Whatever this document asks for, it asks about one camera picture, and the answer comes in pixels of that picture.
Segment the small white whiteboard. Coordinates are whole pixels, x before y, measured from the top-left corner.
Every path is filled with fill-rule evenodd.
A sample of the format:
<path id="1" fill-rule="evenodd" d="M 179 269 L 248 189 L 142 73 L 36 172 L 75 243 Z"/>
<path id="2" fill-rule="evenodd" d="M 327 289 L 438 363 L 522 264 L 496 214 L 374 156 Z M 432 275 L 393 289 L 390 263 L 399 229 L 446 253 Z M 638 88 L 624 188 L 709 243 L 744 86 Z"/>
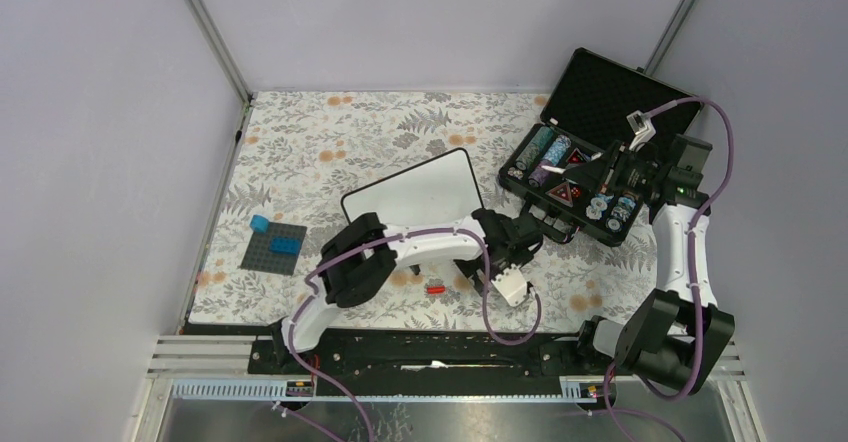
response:
<path id="1" fill-rule="evenodd" d="M 405 236 L 389 244 L 399 269 L 472 261 L 482 255 L 479 242 L 485 234 L 472 217 L 483 207 L 482 197 L 470 156 L 463 149 L 348 192 L 341 198 L 341 207 L 348 221 L 375 213 L 386 226 L 386 237 Z"/>

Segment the white marker pen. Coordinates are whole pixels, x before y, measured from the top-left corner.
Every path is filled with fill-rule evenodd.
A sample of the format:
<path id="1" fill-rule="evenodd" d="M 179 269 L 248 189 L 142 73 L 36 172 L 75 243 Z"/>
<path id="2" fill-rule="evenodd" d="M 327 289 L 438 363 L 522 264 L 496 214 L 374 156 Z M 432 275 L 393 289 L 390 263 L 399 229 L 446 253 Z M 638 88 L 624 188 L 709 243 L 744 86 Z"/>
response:
<path id="1" fill-rule="evenodd" d="M 574 167 L 571 167 L 571 166 L 557 167 L 557 166 L 550 166 L 550 165 L 540 165 L 538 168 L 540 170 L 544 170 L 545 172 L 548 172 L 550 174 L 565 175 L 568 171 L 572 170 Z"/>

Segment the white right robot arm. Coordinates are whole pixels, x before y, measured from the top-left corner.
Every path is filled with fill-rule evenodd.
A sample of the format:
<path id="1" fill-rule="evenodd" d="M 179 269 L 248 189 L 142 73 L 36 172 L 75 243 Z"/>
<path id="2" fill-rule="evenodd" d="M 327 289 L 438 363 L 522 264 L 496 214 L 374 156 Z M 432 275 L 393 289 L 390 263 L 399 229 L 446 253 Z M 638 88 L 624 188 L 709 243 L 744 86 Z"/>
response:
<path id="1" fill-rule="evenodd" d="M 585 321 L 573 358 L 589 374 L 613 361 L 651 391 L 667 387 L 665 399 L 678 400 L 700 390 L 735 331 L 733 315 L 718 307 L 707 268 L 713 199 L 699 185 L 712 146 L 678 134 L 663 164 L 642 154 L 643 147 L 615 142 L 571 172 L 647 205 L 657 244 L 655 288 L 626 323 L 602 316 Z"/>

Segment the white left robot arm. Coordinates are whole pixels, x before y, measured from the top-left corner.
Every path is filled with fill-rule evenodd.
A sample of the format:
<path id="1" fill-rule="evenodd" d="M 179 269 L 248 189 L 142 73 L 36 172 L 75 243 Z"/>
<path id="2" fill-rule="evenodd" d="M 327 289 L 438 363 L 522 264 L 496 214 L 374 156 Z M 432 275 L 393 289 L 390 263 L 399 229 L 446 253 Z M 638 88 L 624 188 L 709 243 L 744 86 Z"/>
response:
<path id="1" fill-rule="evenodd" d="M 308 296 L 280 322 L 272 360 L 288 373 L 304 369 L 340 312 L 370 301 L 400 269 L 452 262 L 482 297 L 498 294 L 515 307 L 533 293 L 521 269 L 542 244 L 530 214 L 509 218 L 480 208 L 453 222 L 419 226 L 362 214 L 323 246 L 320 263 L 305 278 Z"/>

